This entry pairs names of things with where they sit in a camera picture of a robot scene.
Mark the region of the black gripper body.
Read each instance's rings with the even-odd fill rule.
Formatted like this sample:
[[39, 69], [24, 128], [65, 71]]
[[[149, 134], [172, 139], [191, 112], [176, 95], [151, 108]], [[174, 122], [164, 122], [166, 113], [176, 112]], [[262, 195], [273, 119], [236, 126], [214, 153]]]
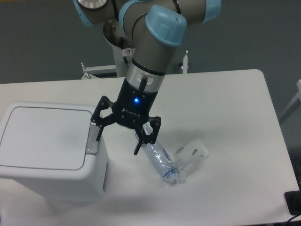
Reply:
[[146, 91], [147, 79], [142, 78], [138, 87], [124, 80], [112, 113], [116, 123], [129, 129], [141, 128], [149, 121], [149, 112], [157, 92]]

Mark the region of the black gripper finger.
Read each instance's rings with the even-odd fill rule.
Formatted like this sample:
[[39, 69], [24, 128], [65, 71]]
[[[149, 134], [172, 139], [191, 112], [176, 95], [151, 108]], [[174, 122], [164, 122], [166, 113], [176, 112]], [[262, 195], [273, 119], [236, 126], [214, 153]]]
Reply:
[[113, 105], [114, 103], [111, 100], [109, 100], [107, 96], [102, 96], [95, 108], [95, 111], [92, 114], [92, 117], [90, 119], [91, 122], [95, 123], [96, 126], [99, 127], [99, 132], [96, 137], [96, 141], [100, 141], [103, 129], [106, 126], [112, 125], [116, 122], [116, 115], [114, 113], [111, 113], [110, 115], [104, 118], [101, 116], [102, 110], [107, 110], [109, 108], [112, 109]]
[[[151, 130], [146, 132], [144, 126], [150, 126]], [[149, 120], [145, 123], [138, 121], [134, 122], [134, 129], [138, 136], [138, 143], [134, 150], [134, 155], [137, 155], [140, 148], [143, 145], [154, 144], [157, 140], [157, 136], [161, 126], [161, 118], [159, 116], [149, 117]]]

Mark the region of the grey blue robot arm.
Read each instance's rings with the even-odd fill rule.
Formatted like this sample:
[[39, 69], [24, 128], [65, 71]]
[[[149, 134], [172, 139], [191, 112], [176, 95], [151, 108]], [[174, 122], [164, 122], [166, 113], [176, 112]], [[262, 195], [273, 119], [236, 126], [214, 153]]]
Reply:
[[100, 129], [117, 123], [138, 135], [135, 153], [154, 144], [161, 118], [149, 112], [188, 25], [219, 15], [219, 0], [76, 0], [85, 24], [116, 19], [133, 42], [134, 53], [115, 102], [101, 97], [91, 121]]

